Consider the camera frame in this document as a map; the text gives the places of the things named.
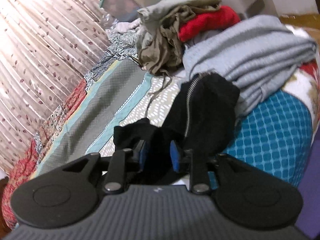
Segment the black pants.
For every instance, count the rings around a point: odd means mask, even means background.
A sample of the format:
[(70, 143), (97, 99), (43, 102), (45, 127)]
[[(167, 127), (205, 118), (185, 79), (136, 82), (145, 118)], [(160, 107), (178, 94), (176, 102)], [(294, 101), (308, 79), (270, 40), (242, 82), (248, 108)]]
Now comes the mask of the black pants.
[(221, 153), (233, 139), (238, 87), (219, 74), (196, 74), (183, 83), (162, 126), (142, 118), (132, 124), (116, 126), (116, 150), (134, 149), (146, 141), (143, 170), (129, 174), (129, 184), (170, 184), (182, 172), (175, 172), (170, 157), (170, 142), (184, 152), (193, 150), (203, 157)]

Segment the patterned bedspread with text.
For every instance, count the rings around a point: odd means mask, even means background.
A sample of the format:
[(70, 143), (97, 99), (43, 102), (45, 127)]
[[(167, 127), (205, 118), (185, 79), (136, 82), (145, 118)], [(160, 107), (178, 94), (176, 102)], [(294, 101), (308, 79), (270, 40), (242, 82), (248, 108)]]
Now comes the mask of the patterned bedspread with text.
[[(114, 128), (148, 118), (184, 136), (187, 121), (213, 117), (206, 106), (187, 116), (187, 100), (179, 99), (178, 78), (161, 89), (163, 79), (134, 68), (129, 60), (103, 63), (85, 76), (85, 97), (43, 146), (32, 177), (49, 172), (86, 154), (103, 157), (114, 152)], [(156, 99), (152, 94), (161, 90)], [(303, 178), (312, 145), (312, 117), (299, 98), (278, 90), (236, 122), (226, 153), (265, 172), (298, 185)]]

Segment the leaf print beige curtain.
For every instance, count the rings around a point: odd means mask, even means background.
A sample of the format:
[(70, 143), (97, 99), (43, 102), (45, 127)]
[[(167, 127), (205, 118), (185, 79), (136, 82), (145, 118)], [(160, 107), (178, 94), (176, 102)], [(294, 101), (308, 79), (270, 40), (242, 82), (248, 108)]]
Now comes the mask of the leaf print beige curtain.
[(108, 46), (99, 0), (1, 0), (1, 169), (9, 173), (39, 126)]

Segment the folded grey blue blanket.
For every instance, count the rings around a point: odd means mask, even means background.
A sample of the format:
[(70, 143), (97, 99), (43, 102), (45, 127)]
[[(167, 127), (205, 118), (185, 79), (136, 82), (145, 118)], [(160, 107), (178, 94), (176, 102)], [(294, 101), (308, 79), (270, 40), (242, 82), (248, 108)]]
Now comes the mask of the folded grey blue blanket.
[(241, 21), (186, 49), (186, 78), (213, 72), (240, 90), (236, 116), (246, 116), (276, 92), (300, 67), (315, 59), (313, 38), (296, 36), (271, 15)]

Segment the olive green garment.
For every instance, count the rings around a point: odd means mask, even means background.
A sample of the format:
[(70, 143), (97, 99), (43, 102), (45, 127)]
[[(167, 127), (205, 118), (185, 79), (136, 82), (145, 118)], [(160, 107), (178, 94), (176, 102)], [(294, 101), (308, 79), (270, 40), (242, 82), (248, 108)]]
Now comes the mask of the olive green garment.
[(137, 38), (139, 64), (153, 74), (182, 63), (180, 26), (204, 12), (220, 9), (221, 0), (161, 0), (137, 10), (141, 26)]

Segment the red floral quilt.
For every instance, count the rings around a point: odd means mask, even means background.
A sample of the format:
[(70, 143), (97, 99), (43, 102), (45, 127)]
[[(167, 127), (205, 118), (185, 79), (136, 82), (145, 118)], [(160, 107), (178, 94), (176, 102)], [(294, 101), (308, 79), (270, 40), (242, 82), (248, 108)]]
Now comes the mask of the red floral quilt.
[(31, 140), (30, 147), (22, 158), (14, 165), (9, 173), (9, 180), (1, 197), (1, 213), (4, 224), (9, 229), (14, 229), (17, 219), (10, 206), (13, 192), (23, 183), (27, 182), (36, 171), (38, 165), (50, 150), (54, 140), (62, 131), (65, 122), (77, 110), (85, 99), (87, 81), (82, 79), (70, 96), (59, 105), (48, 119), (39, 127)]

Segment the red garment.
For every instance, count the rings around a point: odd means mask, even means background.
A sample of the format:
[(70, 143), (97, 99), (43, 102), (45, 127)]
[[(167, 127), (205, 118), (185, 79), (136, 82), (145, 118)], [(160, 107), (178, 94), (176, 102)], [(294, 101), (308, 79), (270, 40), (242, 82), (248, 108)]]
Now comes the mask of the red garment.
[(201, 32), (225, 30), (241, 21), (239, 15), (229, 6), (221, 6), (217, 11), (196, 14), (194, 18), (180, 26), (178, 38), (187, 42)]

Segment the black white paisley cloth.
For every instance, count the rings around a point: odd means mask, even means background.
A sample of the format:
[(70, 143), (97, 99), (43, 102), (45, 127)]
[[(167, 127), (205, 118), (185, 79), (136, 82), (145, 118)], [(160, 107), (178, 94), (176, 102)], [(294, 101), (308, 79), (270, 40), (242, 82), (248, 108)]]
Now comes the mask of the black white paisley cloth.
[(87, 87), (93, 85), (110, 66), (118, 61), (130, 60), (138, 63), (136, 42), (138, 28), (121, 33), (108, 33), (110, 46), (106, 49), (98, 63), (85, 75)]

